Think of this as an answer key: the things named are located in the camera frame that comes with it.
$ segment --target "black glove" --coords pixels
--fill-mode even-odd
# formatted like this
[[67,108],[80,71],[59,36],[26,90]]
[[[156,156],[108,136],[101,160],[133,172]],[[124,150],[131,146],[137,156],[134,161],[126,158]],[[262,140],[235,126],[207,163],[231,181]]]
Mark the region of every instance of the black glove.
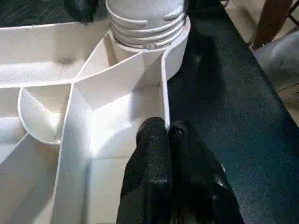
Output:
[[193,218],[204,224],[243,224],[221,164],[198,139],[195,129],[188,122],[176,122],[169,138],[179,221]]
[[127,163],[118,224],[169,224],[172,205],[171,153],[161,118],[146,120]]
[[64,0],[65,10],[79,22],[92,22],[98,0]]

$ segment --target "black object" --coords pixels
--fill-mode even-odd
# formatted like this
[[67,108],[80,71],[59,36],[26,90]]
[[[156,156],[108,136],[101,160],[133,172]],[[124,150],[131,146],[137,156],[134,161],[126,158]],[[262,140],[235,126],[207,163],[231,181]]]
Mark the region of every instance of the black object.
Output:
[[167,131],[161,118],[146,120],[126,165],[117,223],[169,224],[173,181]]
[[297,0],[294,5],[291,7],[288,17],[297,25],[299,26],[299,21],[296,20],[294,16],[292,16],[292,13],[295,11],[295,9],[299,6],[299,0]]
[[171,120],[188,120],[225,166],[245,223],[298,224],[299,129],[223,7],[189,16]]
[[175,122],[169,132],[178,216],[185,211],[196,223],[244,224],[238,202],[221,164],[194,128]]
[[93,21],[98,0],[64,0],[65,9],[77,21],[88,23]]

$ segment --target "white plastic structure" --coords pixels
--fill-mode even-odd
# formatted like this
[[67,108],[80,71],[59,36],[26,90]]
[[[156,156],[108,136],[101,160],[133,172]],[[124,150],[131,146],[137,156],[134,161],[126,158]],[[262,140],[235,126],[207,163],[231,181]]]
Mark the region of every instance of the white plastic structure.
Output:
[[167,47],[115,40],[109,21],[0,28],[0,223],[116,222],[126,163],[147,118],[170,125]]
[[106,0],[112,32],[122,43],[156,49],[177,39],[184,29],[186,0]]

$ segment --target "gloved hand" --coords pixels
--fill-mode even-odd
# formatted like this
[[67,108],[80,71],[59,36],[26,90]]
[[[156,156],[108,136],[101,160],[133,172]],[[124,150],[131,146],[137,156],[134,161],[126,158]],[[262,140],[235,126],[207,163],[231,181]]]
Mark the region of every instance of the gloved hand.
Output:
[[92,22],[98,0],[64,0],[65,10],[79,22]]
[[190,218],[201,224],[243,224],[221,164],[198,139],[195,129],[188,122],[175,122],[169,139],[179,221],[185,223],[182,219]]
[[161,118],[139,128],[136,150],[127,163],[118,224],[169,224],[172,204],[171,153]]

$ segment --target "plastic compartment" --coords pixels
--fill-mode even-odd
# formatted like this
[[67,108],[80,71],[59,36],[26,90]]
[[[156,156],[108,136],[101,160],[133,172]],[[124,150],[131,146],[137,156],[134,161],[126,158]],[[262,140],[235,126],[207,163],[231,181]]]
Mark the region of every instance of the plastic compartment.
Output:
[[0,84],[74,79],[108,27],[98,21],[0,28]]
[[135,54],[131,51],[114,48],[111,34],[108,32],[95,47],[89,59],[80,70],[78,77],[84,78],[104,71]]
[[[137,129],[145,119],[165,118],[168,113],[161,85],[162,53],[137,54],[74,84],[63,133],[53,223],[78,223],[82,218],[85,223],[115,223],[125,161],[135,149]],[[116,167],[114,159],[120,161]],[[109,168],[102,169],[102,163],[109,163]]]
[[0,223],[37,224],[51,214],[47,204],[53,195],[58,148],[26,133],[18,116],[19,91],[0,89]]
[[57,156],[29,134],[21,139],[0,164],[0,223],[49,223]]
[[45,144],[60,144],[70,89],[70,84],[21,88],[19,116],[32,137]]

